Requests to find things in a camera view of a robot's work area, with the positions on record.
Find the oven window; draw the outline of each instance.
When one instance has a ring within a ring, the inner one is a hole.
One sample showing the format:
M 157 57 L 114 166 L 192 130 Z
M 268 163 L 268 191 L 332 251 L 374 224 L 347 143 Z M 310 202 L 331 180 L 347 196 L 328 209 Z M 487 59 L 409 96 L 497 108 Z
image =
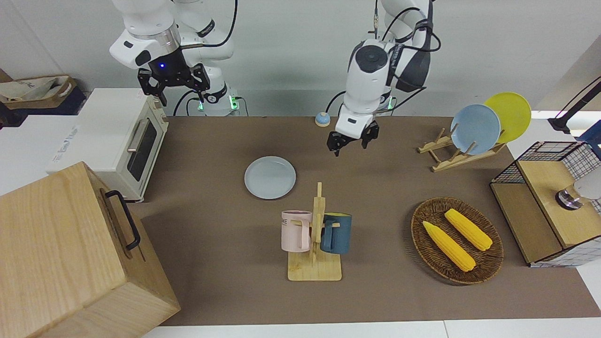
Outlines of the oven window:
M 156 129 L 154 128 L 152 122 L 149 118 L 147 118 L 147 120 L 148 129 L 146 129 L 146 133 L 142 138 L 140 148 L 137 152 L 131 155 L 129 162 L 127 163 L 127 170 L 129 170 L 133 178 L 135 178 L 138 182 L 140 182 L 140 179 L 142 178 L 142 173 L 146 167 L 146 162 L 148 162 L 148 157 L 150 156 L 152 146 L 157 135 Z

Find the dark blue mug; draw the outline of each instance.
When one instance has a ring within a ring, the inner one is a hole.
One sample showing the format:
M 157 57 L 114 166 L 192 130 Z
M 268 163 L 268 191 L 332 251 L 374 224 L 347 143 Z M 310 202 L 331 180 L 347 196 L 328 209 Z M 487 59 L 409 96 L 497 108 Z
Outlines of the dark blue mug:
M 341 212 L 327 212 L 323 216 L 323 223 L 325 226 L 319 248 L 332 254 L 349 252 L 351 216 Z

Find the oven handle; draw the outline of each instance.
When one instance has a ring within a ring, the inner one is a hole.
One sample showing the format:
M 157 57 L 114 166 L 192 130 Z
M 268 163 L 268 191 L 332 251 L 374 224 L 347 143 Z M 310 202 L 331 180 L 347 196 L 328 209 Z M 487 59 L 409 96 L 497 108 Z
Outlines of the oven handle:
M 132 141 L 129 143 L 129 146 L 127 146 L 128 153 L 138 152 L 138 149 L 140 149 L 140 145 L 142 144 L 142 140 L 144 139 L 144 135 L 146 134 L 146 130 L 148 129 L 149 124 L 149 119 L 145 119 L 138 123 L 138 126 L 136 127 L 136 132 L 135 134 L 133 134 Z

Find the woven tray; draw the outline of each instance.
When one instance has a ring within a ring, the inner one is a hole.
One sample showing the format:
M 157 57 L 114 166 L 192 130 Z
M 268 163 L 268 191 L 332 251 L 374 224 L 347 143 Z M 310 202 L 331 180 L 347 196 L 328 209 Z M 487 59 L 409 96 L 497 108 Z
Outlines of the woven tray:
M 490 249 L 486 251 L 476 249 L 447 221 L 444 213 L 451 208 L 455 208 L 474 222 L 492 239 Z M 422 221 L 428 221 L 444 230 L 474 258 L 476 267 L 469 272 L 461 271 L 432 241 Z M 477 284 L 487 281 L 499 271 L 503 263 L 503 245 L 495 227 L 476 208 L 456 198 L 431 198 L 418 206 L 411 218 L 411 237 L 417 252 L 432 270 L 459 284 Z

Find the yellow corn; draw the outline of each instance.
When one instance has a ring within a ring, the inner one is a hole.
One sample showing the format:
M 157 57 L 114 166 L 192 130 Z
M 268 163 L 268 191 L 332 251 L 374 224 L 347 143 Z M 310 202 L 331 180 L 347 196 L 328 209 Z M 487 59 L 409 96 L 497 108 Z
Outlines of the yellow corn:
M 463 272 L 471 271 L 476 266 L 476 261 L 472 256 L 465 252 L 444 230 L 430 222 L 423 221 L 423 224 L 436 246 Z
M 455 209 L 449 209 L 445 218 L 478 250 L 486 251 L 492 245 L 492 239 L 480 228 Z

